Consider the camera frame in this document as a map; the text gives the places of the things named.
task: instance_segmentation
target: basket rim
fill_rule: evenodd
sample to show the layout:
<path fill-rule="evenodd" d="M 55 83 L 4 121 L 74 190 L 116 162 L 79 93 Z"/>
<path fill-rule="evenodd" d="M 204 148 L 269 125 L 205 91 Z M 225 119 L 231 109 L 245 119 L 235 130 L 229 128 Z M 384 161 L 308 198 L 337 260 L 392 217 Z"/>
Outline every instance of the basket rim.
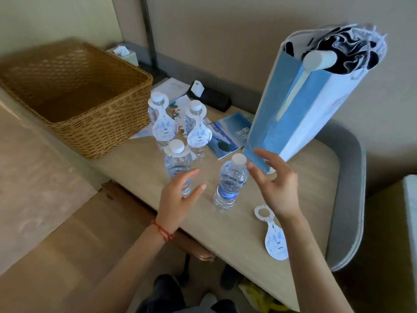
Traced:
<path fill-rule="evenodd" d="M 48 45 L 54 45 L 54 44 L 62 44 L 62 43 L 73 43 L 73 44 L 82 44 L 84 46 L 87 47 L 91 47 L 94 48 L 95 50 L 98 50 L 104 54 L 106 54 L 108 57 L 111 57 L 111 59 L 117 59 L 119 60 L 119 62 L 122 62 L 124 65 L 126 65 L 128 68 L 133 68 L 136 71 L 142 73 L 144 76 L 147 77 L 146 80 L 143 81 L 143 83 L 133 87 L 132 89 L 129 89 L 125 92 L 123 92 L 122 94 L 119 94 L 117 96 L 115 96 L 114 98 L 107 100 L 105 102 L 103 102 L 102 104 L 99 104 L 97 106 L 95 106 L 94 108 L 91 108 L 85 112 L 82 112 L 81 114 L 78 115 L 74 115 L 68 119 L 62 120 L 62 121 L 58 121 L 58 122 L 51 122 L 50 120 L 46 119 L 45 117 L 43 117 L 42 115 L 40 115 L 38 112 L 36 112 L 33 108 L 29 107 L 23 100 L 21 100 L 16 94 L 14 94 L 13 91 L 11 91 L 8 86 L 5 85 L 5 83 L 3 82 L 2 78 L 0 78 L 0 87 L 3 88 L 14 100 L 18 101 L 20 104 L 22 104 L 27 110 L 29 110 L 30 112 L 32 112 L 34 115 L 38 116 L 40 119 L 42 119 L 44 122 L 46 122 L 48 125 L 53 126 L 53 127 L 57 127 L 57 126 L 63 126 L 68 124 L 69 122 L 72 122 L 75 118 L 79 118 L 79 117 L 85 117 L 85 116 L 89 116 L 91 115 L 91 113 L 94 113 L 97 109 L 99 108 L 103 108 L 109 104 L 112 104 L 115 100 L 119 100 L 124 98 L 127 95 L 132 95 L 133 93 L 135 93 L 136 91 L 140 91 L 141 89 L 144 89 L 145 87 L 152 85 L 152 81 L 153 81 L 153 77 L 152 75 L 150 75 L 149 73 L 145 72 L 144 70 L 142 70 L 141 68 L 134 66 L 133 64 L 121 59 L 120 57 L 118 57 L 115 54 L 109 53 L 89 42 L 83 41 L 81 39 L 77 39 L 77 38 L 70 38 L 70 39 L 66 39 L 66 40 L 61 40 L 58 42 L 53 42 L 50 44 L 46 44 L 46 45 L 42 45 L 42 46 L 38 46 L 35 47 L 35 49 L 41 48 L 41 47 L 45 47 Z"/>

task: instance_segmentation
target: red string bracelet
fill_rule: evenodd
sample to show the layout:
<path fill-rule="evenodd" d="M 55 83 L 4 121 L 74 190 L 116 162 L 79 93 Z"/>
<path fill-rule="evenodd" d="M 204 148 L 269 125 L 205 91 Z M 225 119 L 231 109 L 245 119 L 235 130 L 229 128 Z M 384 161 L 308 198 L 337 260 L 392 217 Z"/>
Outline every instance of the red string bracelet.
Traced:
<path fill-rule="evenodd" d="M 155 220 L 152 220 L 151 221 L 151 224 L 153 224 L 156 227 L 158 227 L 158 232 L 159 232 L 159 234 L 162 235 L 162 237 L 164 238 L 164 241 L 168 242 L 168 241 L 170 241 L 170 240 L 172 240 L 174 238 L 174 234 L 170 234 L 169 231 L 165 230 Z"/>

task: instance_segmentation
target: woven basket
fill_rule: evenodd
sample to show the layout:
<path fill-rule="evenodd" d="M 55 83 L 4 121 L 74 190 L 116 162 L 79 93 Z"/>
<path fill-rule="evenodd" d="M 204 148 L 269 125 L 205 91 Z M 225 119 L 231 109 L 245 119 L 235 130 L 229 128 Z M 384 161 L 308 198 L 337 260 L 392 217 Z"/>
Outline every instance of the woven basket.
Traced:
<path fill-rule="evenodd" d="M 6 57 L 0 86 L 87 158 L 149 124 L 152 76 L 82 41 Z"/>

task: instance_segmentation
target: blue booklet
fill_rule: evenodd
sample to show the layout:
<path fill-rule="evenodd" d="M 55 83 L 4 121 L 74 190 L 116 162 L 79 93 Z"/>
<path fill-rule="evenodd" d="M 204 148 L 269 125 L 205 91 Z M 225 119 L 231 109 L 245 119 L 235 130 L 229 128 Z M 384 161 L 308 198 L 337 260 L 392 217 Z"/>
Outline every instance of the blue booklet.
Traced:
<path fill-rule="evenodd" d="M 251 122 L 238 112 L 209 123 L 207 127 L 213 133 L 207 147 L 217 159 L 221 159 L 245 146 L 251 129 Z"/>

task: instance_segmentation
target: bottle neck tag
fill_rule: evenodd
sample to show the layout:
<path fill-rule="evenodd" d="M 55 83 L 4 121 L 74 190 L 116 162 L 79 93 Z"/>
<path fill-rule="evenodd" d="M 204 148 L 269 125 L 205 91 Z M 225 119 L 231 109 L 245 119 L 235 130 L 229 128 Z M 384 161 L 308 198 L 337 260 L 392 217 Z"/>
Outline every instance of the bottle neck tag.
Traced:
<path fill-rule="evenodd" d="M 259 210 L 266 209 L 269 211 L 268 216 L 261 216 Z M 255 215 L 261 221 L 268 223 L 268 231 L 265 237 L 265 247 L 268 254 L 276 260 L 285 260 L 288 258 L 288 249 L 284 236 L 284 231 L 274 222 L 274 212 L 267 205 L 257 206 L 254 210 Z"/>
<path fill-rule="evenodd" d="M 163 105 L 155 105 L 152 99 L 148 100 L 148 105 L 158 111 L 158 118 L 152 127 L 154 137 L 159 142 L 168 142 L 175 138 L 175 135 L 177 134 L 177 124 L 175 123 L 175 120 L 170 118 L 166 113 L 169 99 L 165 94 L 163 96 Z"/>
<path fill-rule="evenodd" d="M 187 137 L 187 145 L 195 148 L 206 146 L 213 136 L 211 130 L 203 123 L 203 118 L 207 114 L 206 106 L 204 104 L 201 106 L 200 115 L 191 114 L 190 108 L 187 108 L 186 114 L 188 117 L 195 120 L 195 126 Z"/>
<path fill-rule="evenodd" d="M 191 151 L 190 147 L 185 146 L 183 152 L 181 153 L 173 153 L 171 152 L 171 148 L 169 147 L 169 145 L 164 147 L 164 152 L 169 156 L 169 157 L 174 157 L 174 158 L 180 158 L 180 157 L 185 157 L 187 156 L 189 153 L 191 153 L 191 157 L 193 157 L 193 152 Z"/>

